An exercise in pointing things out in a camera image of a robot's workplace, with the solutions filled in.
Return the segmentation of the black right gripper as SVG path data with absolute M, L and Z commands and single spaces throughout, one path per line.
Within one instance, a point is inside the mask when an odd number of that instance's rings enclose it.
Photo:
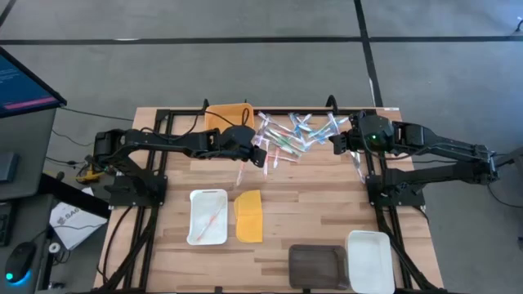
M 333 153 L 335 155 L 344 154 L 346 151 L 364 151 L 364 142 L 358 127 L 352 127 L 350 130 L 343 131 L 340 134 L 332 134 L 329 137 L 329 141 L 333 143 Z

